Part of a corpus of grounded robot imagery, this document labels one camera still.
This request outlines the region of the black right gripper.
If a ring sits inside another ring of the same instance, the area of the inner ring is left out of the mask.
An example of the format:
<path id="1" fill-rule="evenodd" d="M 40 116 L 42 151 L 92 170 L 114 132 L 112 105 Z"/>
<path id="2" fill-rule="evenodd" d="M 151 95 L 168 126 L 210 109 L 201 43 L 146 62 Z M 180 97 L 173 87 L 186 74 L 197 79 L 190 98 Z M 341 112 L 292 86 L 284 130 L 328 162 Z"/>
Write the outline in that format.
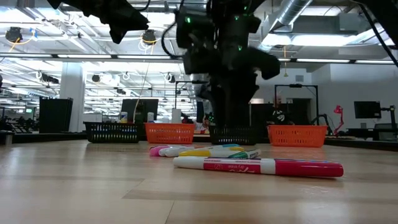
<path id="1" fill-rule="evenodd" d="M 248 46 L 248 36 L 261 20 L 249 15 L 232 15 L 215 23 L 209 16 L 182 16 L 182 47 L 185 73 L 239 76 L 261 71 L 265 80 L 280 73 L 277 57 Z M 249 126 L 249 102 L 258 85 L 235 85 L 224 89 L 212 85 L 211 105 L 218 127 Z"/>

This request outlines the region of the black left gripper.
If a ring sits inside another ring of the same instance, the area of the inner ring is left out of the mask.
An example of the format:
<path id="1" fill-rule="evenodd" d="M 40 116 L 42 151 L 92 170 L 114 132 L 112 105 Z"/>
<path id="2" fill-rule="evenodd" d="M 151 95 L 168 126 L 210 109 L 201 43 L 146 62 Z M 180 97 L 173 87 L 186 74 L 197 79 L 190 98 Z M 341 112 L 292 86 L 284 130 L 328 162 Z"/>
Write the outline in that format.
<path id="1" fill-rule="evenodd" d="M 61 3 L 77 8 L 88 17 L 93 15 L 109 25 L 109 34 L 115 44 L 120 44 L 127 31 L 148 29 L 148 19 L 126 0 L 47 0 L 57 9 Z"/>

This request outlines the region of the thin pink marker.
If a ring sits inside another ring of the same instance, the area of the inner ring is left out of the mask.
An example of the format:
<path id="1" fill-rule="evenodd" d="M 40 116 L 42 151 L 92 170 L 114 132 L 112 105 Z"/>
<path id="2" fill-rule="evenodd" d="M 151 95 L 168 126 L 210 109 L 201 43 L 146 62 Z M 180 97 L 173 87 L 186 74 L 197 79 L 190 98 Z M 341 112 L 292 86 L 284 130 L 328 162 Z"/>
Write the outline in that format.
<path id="1" fill-rule="evenodd" d="M 166 149 L 161 149 L 161 150 L 159 151 L 159 155 L 160 155 L 161 157 L 165 157 L 165 156 L 164 156 L 164 153 L 163 153 L 164 150 L 166 150 Z"/>
<path id="2" fill-rule="evenodd" d="M 169 148 L 167 145 L 165 145 L 165 146 L 155 146 L 155 147 L 152 147 L 152 148 L 150 148 L 149 155 L 150 155 L 151 157 L 159 157 L 159 156 L 160 156 L 160 155 L 159 155 L 159 151 L 160 151 L 161 149 L 167 149 L 167 148 Z"/>

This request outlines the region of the thin red Expo marker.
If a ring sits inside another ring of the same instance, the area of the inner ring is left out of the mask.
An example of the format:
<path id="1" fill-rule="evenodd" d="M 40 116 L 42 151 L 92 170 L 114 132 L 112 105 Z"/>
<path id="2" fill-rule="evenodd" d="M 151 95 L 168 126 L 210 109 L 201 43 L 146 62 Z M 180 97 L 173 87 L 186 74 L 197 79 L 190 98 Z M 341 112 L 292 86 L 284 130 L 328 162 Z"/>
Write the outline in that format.
<path id="1" fill-rule="evenodd" d="M 342 177 L 343 166 L 340 163 L 295 162 L 235 159 L 208 159 L 207 157 L 176 157 L 175 167 L 201 169 L 220 172 L 239 172 L 247 174 L 280 175 L 292 177 Z"/>

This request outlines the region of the black ceiling-hung device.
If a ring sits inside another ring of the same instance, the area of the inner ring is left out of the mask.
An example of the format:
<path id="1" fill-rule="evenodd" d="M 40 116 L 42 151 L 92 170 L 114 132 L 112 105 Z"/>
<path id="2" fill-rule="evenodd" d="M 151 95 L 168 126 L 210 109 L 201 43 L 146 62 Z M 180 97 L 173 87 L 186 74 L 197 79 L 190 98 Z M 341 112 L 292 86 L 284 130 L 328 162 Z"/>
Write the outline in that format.
<path id="1" fill-rule="evenodd" d="M 9 30 L 5 34 L 6 40 L 10 42 L 17 42 L 19 43 L 20 41 L 23 40 L 22 34 L 21 34 L 21 28 L 20 27 L 10 27 Z"/>
<path id="2" fill-rule="evenodd" d="M 156 38 L 156 36 L 155 36 L 155 30 L 153 30 L 153 29 L 148 29 L 148 30 L 146 30 L 146 31 L 143 33 L 143 35 L 142 35 L 142 37 L 141 37 L 141 40 L 142 40 L 142 43 L 143 43 L 144 45 L 150 46 L 150 45 L 156 44 L 157 38 Z"/>

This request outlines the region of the black plastic basket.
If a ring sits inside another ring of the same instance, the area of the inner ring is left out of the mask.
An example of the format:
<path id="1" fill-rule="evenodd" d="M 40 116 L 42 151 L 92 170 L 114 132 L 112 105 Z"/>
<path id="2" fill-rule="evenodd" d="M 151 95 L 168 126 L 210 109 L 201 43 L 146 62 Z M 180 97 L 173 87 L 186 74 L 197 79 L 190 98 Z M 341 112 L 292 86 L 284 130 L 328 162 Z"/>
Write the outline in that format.
<path id="1" fill-rule="evenodd" d="M 211 143 L 216 145 L 253 146 L 264 137 L 264 131 L 254 126 L 210 126 L 209 132 Z"/>
<path id="2" fill-rule="evenodd" d="M 84 122 L 86 135 L 92 143 L 138 143 L 141 124 Z"/>

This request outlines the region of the overhead LED light bar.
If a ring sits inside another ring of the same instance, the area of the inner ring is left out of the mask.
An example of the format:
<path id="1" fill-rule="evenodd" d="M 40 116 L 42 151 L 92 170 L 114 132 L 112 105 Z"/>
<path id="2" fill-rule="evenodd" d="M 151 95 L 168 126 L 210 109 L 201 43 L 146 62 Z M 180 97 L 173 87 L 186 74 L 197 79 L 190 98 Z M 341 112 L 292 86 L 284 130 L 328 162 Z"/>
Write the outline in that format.
<path id="1" fill-rule="evenodd" d="M 51 60 L 71 62 L 154 62 L 180 63 L 181 58 L 167 55 L 106 55 L 106 54 L 27 54 L 0 52 L 0 58 L 20 58 L 21 60 Z M 278 58 L 282 63 L 336 63 L 358 65 L 393 65 L 392 60 L 320 59 L 320 58 Z"/>

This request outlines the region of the thin green marker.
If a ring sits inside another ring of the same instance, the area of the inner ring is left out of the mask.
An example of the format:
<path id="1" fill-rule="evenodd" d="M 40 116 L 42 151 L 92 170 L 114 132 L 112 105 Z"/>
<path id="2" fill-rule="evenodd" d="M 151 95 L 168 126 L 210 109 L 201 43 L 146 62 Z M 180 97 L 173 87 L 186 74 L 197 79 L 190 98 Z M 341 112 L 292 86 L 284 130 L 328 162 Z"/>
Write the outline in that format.
<path id="1" fill-rule="evenodd" d="M 236 158 L 236 159 L 255 159 L 261 155 L 261 151 L 251 150 L 251 151 L 240 151 L 238 153 L 232 154 L 228 156 L 228 158 Z"/>

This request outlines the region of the black curtain screen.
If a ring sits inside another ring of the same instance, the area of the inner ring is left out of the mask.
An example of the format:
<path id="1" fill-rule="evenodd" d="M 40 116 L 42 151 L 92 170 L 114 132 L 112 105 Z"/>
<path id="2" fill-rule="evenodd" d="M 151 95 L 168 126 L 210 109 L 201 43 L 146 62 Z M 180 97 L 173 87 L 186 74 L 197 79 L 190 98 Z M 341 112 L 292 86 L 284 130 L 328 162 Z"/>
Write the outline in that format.
<path id="1" fill-rule="evenodd" d="M 307 106 L 295 103 L 282 103 L 280 107 L 282 111 L 288 113 L 295 125 L 309 124 Z M 265 128 L 268 126 L 266 121 L 271 117 L 273 110 L 272 103 L 251 105 L 251 124 L 257 128 Z"/>

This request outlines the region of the orange plastic basket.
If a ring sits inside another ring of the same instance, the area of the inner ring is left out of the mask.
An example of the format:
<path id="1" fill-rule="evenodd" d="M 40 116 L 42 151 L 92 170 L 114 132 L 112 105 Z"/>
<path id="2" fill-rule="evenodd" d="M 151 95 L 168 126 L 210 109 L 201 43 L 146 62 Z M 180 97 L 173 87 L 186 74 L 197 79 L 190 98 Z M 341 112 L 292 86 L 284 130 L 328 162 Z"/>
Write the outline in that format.
<path id="1" fill-rule="evenodd" d="M 322 147 L 327 126 L 270 125 L 267 130 L 273 146 Z"/>
<path id="2" fill-rule="evenodd" d="M 151 144 L 191 144 L 195 131 L 194 124 L 145 123 L 147 141 Z"/>

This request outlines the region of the black computer monitor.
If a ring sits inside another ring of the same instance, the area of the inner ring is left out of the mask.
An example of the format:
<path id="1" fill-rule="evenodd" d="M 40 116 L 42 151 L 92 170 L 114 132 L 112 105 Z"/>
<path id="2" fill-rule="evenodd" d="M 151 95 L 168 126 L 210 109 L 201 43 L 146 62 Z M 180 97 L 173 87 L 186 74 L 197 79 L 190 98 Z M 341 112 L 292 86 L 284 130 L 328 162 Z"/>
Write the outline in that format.
<path id="1" fill-rule="evenodd" d="M 124 99 L 122 101 L 121 112 L 128 112 L 129 123 L 147 123 L 147 113 L 155 113 L 157 119 L 159 100 L 158 99 Z"/>

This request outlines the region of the white building column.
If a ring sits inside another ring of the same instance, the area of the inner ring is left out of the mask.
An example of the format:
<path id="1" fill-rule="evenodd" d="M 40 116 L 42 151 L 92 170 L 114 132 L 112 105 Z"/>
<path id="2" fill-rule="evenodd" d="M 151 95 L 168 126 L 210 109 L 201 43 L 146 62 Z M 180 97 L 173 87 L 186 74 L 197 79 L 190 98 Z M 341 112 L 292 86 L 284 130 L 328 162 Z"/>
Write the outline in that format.
<path id="1" fill-rule="evenodd" d="M 60 98 L 73 100 L 69 131 L 83 131 L 83 112 L 85 109 L 86 72 L 82 63 L 63 62 L 60 82 Z"/>

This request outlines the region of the pink desk lamp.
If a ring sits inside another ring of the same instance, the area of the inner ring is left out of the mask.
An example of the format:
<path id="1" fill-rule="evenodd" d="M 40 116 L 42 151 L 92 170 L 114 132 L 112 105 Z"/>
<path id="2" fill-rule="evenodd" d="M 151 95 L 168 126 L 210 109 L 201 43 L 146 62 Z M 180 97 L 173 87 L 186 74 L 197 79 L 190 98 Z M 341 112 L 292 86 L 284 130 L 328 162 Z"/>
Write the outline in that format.
<path id="1" fill-rule="evenodd" d="M 343 108 L 340 105 L 337 105 L 336 108 L 334 109 L 334 113 L 340 116 L 339 125 L 333 131 L 334 135 L 338 135 L 340 128 L 344 125 Z"/>

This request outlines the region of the black partition panel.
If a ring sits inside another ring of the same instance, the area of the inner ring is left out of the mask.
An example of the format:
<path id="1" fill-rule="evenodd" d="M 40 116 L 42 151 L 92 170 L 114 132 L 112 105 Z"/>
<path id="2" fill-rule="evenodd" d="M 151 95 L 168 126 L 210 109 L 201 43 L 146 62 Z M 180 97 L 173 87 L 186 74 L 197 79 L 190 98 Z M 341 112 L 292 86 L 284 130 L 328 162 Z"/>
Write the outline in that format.
<path id="1" fill-rule="evenodd" d="M 39 103 L 39 133 L 69 132 L 72 98 L 41 98 Z"/>

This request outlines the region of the silver spiral air duct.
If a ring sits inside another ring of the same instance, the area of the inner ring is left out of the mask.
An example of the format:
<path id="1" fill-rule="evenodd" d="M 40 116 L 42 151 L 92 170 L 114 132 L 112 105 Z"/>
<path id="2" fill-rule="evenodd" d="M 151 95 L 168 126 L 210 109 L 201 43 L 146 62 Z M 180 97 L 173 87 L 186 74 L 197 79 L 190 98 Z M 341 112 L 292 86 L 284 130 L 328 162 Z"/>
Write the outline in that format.
<path id="1" fill-rule="evenodd" d="M 276 27 L 291 26 L 313 0 L 283 0 L 277 15 Z"/>

